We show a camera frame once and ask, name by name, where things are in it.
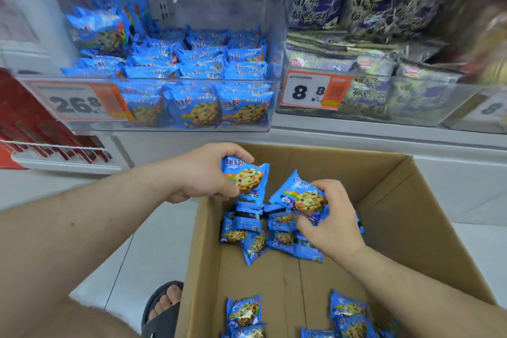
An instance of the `black slipper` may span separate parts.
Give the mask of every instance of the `black slipper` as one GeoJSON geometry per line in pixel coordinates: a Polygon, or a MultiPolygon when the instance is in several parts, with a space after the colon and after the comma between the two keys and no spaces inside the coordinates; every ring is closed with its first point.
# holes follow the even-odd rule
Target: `black slipper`
{"type": "Polygon", "coordinates": [[[155,309],[155,305],[163,295],[167,294],[167,289],[171,285],[176,285],[183,291],[183,282],[172,281],[160,286],[159,289],[149,297],[141,321],[141,336],[143,338],[174,338],[176,322],[178,322],[178,314],[180,313],[180,302],[171,306],[162,314],[148,322],[148,316],[151,310],[155,309]]]}

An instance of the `foot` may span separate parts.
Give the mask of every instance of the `foot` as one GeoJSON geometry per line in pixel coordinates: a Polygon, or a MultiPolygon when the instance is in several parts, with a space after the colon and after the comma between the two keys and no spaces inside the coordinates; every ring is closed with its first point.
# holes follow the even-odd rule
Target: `foot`
{"type": "Polygon", "coordinates": [[[160,300],[155,305],[155,309],[150,311],[148,321],[151,321],[155,317],[159,316],[179,301],[181,301],[181,289],[176,285],[169,286],[167,293],[161,296],[160,300]]]}

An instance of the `white tile floor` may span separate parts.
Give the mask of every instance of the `white tile floor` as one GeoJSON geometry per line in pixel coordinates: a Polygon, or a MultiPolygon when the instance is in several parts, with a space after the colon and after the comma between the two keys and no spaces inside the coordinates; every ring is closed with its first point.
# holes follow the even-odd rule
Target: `white tile floor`
{"type": "MultiPolygon", "coordinates": [[[[40,173],[0,170],[0,178],[7,178],[7,175],[10,179],[2,179],[2,182],[15,181],[20,189],[17,194],[9,193],[7,200],[0,195],[0,209],[48,194],[51,192],[49,187],[53,192],[61,191],[92,179],[53,177],[51,184],[46,183],[45,189],[31,185],[35,189],[27,195],[25,188],[28,186],[22,183],[40,180],[40,173]]],[[[179,205],[166,203],[158,207],[71,296],[84,304],[118,315],[139,331],[145,303],[153,291],[168,281],[185,278],[196,207],[196,201],[179,205]]],[[[507,308],[507,264],[502,260],[507,246],[507,227],[459,223],[453,223],[453,226],[499,304],[507,308]]]]}

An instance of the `tile grout line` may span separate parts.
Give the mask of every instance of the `tile grout line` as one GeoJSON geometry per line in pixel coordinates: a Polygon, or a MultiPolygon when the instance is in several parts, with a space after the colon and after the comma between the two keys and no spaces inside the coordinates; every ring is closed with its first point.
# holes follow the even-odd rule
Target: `tile grout line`
{"type": "Polygon", "coordinates": [[[132,244],[132,240],[134,239],[134,234],[130,237],[130,242],[128,243],[127,251],[125,251],[125,255],[123,256],[122,264],[120,264],[120,268],[118,269],[118,274],[116,275],[115,282],[112,284],[111,291],[109,293],[109,296],[107,297],[107,301],[105,301],[104,311],[107,309],[107,304],[109,303],[109,299],[111,298],[112,291],[115,289],[116,281],[118,280],[118,277],[120,276],[120,271],[122,271],[123,263],[125,262],[125,258],[127,257],[127,253],[130,249],[130,245],[132,244]]]}

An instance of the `price tag reading 26.8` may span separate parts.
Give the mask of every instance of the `price tag reading 26.8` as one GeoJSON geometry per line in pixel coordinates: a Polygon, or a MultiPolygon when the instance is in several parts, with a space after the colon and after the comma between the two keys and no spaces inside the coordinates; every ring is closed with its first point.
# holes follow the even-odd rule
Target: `price tag reading 26.8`
{"type": "Polygon", "coordinates": [[[131,120],[117,86],[108,83],[30,81],[61,120],[131,120]]]}
{"type": "Polygon", "coordinates": [[[353,77],[334,73],[289,70],[281,104],[284,106],[337,110],[353,77]]]}

